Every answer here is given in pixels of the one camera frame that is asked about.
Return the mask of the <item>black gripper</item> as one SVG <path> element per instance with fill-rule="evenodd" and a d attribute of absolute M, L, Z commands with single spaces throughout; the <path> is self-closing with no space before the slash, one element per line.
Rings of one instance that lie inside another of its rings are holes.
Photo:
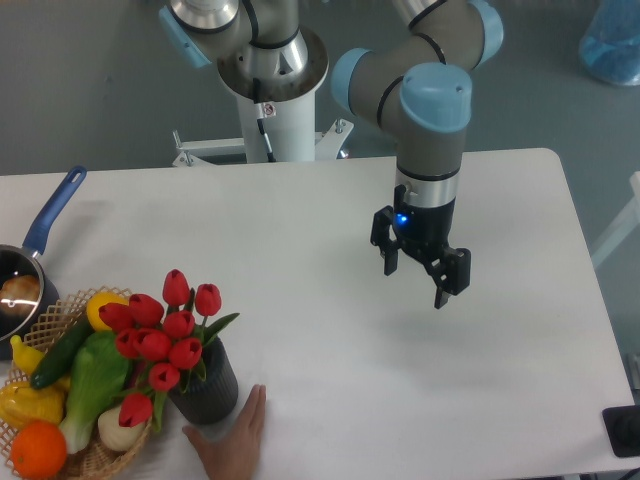
<path fill-rule="evenodd" d="M 436 284 L 434 307 L 441 309 L 451 296 L 459 295 L 470 285 L 471 251 L 449 246 L 455 201 L 438 207 L 409 204 L 407 187 L 394 189 L 394 204 L 385 206 L 373 216 L 370 243 L 379 249 L 384 262 L 384 275 L 397 270 L 399 244 L 414 258 L 424 258 L 423 266 Z"/>

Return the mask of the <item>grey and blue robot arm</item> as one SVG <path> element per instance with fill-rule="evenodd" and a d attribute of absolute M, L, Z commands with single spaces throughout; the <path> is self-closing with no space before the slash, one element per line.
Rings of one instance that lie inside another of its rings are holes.
<path fill-rule="evenodd" d="M 470 72 L 501 47 L 503 25 L 484 1 L 398 1 L 408 39 L 387 53 L 352 49 L 330 62 L 295 1 L 168 1 L 159 20 L 194 67 L 215 65 L 235 96 L 251 163 L 318 156 L 315 94 L 396 143 L 394 200 L 373 219 L 384 271 L 405 254 L 420 263 L 442 307 L 470 283 L 471 254 L 449 244 L 471 118 Z"/>

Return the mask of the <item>bare human hand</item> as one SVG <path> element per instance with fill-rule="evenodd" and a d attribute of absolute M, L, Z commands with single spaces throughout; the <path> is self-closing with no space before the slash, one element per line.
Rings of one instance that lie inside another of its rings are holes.
<path fill-rule="evenodd" d="M 254 385 L 233 426 L 219 440 L 208 440 L 189 425 L 182 428 L 209 479 L 253 478 L 260 459 L 266 400 L 266 386 Z"/>

